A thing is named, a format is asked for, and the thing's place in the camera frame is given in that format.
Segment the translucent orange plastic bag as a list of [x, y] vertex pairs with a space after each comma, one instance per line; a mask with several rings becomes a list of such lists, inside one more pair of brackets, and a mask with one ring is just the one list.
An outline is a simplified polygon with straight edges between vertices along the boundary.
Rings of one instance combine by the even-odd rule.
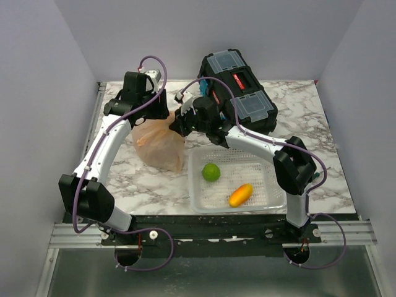
[[175, 113], [166, 119], [148, 119], [132, 129], [132, 143], [139, 158], [158, 169], [180, 172], [184, 160], [184, 137], [170, 129]]

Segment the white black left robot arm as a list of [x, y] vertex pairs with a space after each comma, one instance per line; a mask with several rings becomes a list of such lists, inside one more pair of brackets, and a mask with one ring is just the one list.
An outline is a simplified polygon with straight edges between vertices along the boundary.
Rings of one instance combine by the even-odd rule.
[[161, 72], [127, 72], [123, 88], [103, 109], [98, 134], [72, 174], [63, 174], [59, 190], [65, 209], [72, 215], [73, 226], [77, 218], [89, 220], [116, 230], [123, 244], [136, 240], [137, 229], [132, 215], [115, 205], [113, 195], [106, 188], [110, 167], [125, 138], [139, 119], [166, 119], [166, 92], [159, 87]]

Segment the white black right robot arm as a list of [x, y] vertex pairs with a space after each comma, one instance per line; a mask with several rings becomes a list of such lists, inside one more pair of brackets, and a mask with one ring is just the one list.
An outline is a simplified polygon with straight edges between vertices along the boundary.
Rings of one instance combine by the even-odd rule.
[[222, 119], [218, 105], [208, 97], [177, 94], [181, 106], [175, 111], [172, 131], [183, 137], [191, 132], [204, 133], [211, 143], [226, 149], [253, 154], [273, 164], [278, 185], [286, 192], [286, 238], [294, 243], [307, 235], [308, 190], [316, 164], [298, 137], [269, 139], [265, 135], [239, 127]]

